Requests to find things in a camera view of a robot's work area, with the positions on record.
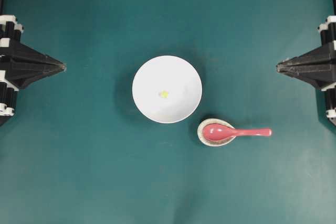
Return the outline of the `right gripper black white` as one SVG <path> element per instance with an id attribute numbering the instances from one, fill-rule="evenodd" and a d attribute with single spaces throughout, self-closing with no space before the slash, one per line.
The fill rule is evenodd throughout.
<path id="1" fill-rule="evenodd" d="M 277 72 L 304 81 L 324 93 L 326 117 L 335 125 L 335 16 L 318 27 L 322 46 L 277 64 Z M 297 67 L 325 65 L 330 67 Z"/>

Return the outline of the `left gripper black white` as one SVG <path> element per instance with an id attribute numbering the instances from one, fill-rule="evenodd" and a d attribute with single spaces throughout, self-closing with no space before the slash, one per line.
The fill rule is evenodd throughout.
<path id="1" fill-rule="evenodd" d="M 17 94 L 33 82 L 65 71 L 65 64 L 42 54 L 20 42 L 24 31 L 14 15 L 1 15 L 1 49 L 9 47 L 9 54 L 20 62 L 40 63 L 58 67 L 41 69 L 11 70 L 10 56 L 1 52 L 1 126 L 15 115 Z"/>

